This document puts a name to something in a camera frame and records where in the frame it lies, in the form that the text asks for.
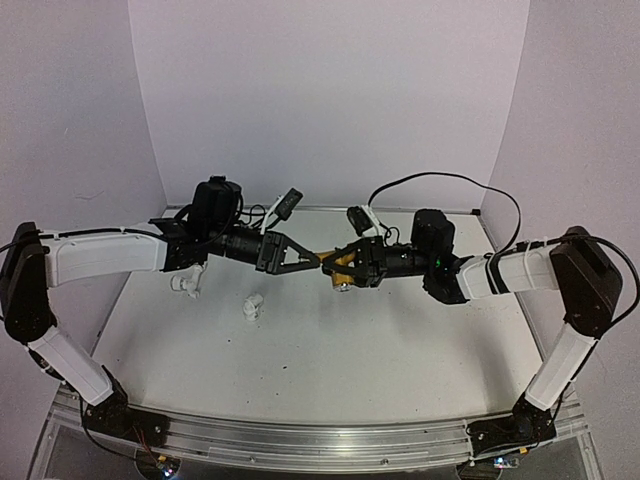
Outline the gold brass faucet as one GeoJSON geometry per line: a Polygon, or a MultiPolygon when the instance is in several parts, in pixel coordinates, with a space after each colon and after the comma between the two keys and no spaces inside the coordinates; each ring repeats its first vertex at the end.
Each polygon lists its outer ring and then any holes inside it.
{"type": "Polygon", "coordinates": [[[316,253],[321,269],[325,275],[331,277],[333,289],[338,292],[346,292],[352,287],[361,287],[361,259],[359,254],[361,247],[356,243],[342,249],[334,249],[316,253]]]}

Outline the white elbow fitting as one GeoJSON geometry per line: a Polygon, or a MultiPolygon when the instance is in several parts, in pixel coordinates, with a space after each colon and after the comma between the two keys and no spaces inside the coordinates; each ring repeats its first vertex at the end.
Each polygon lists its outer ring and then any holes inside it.
{"type": "Polygon", "coordinates": [[[259,293],[252,293],[247,296],[242,305],[242,313],[244,318],[249,322],[256,322],[260,315],[264,304],[264,297],[259,293]]]}

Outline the white plastic faucet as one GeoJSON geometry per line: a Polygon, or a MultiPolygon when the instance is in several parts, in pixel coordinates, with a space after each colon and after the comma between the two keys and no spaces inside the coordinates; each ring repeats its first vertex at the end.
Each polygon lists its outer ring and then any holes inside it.
{"type": "Polygon", "coordinates": [[[205,271],[205,265],[196,264],[192,267],[189,276],[174,275],[170,280],[171,290],[176,293],[185,293],[192,299],[198,299],[200,295],[200,281],[205,271]]]}

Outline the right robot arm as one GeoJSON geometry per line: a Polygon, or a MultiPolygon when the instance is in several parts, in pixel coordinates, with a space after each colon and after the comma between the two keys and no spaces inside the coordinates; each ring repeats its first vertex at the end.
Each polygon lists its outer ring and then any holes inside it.
{"type": "Polygon", "coordinates": [[[552,407],[614,325],[622,276],[582,227],[499,253],[459,257],[455,226],[439,210],[417,211],[409,242],[392,246],[380,235],[371,208],[352,207],[347,216],[359,239],[320,257],[323,272],[337,285],[375,288],[386,279],[420,276],[424,290],[445,305],[525,291],[559,292],[564,324],[523,394],[525,407],[534,412],[552,407]]]}

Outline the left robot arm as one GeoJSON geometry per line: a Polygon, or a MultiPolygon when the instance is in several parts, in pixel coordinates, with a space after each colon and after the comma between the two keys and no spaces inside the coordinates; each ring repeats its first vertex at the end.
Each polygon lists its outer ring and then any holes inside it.
{"type": "Polygon", "coordinates": [[[196,187],[190,204],[172,217],[156,218],[149,229],[103,227],[46,233],[21,224],[3,246],[1,321],[55,378],[70,385],[98,423],[116,437],[131,433],[133,411],[107,369],[62,329],[49,301],[52,288],[112,274],[175,272],[204,266],[211,256],[254,266],[269,275],[319,268],[318,256],[285,234],[241,221],[242,189],[223,176],[196,187]]]}

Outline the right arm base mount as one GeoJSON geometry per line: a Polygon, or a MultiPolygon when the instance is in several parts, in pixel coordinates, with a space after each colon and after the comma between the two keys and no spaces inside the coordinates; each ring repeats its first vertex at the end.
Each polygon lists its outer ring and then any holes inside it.
{"type": "Polygon", "coordinates": [[[466,427],[473,458],[552,440],[556,436],[555,419],[550,408],[540,409],[522,394],[508,415],[476,420],[466,427]]]}

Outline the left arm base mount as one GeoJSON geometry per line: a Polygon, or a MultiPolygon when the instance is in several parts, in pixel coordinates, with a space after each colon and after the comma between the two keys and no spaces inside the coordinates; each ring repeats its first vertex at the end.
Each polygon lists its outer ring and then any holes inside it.
{"type": "Polygon", "coordinates": [[[129,404],[128,395],[117,380],[113,392],[97,405],[88,405],[81,416],[82,425],[92,432],[113,438],[162,447],[167,440],[169,418],[129,404]]]}

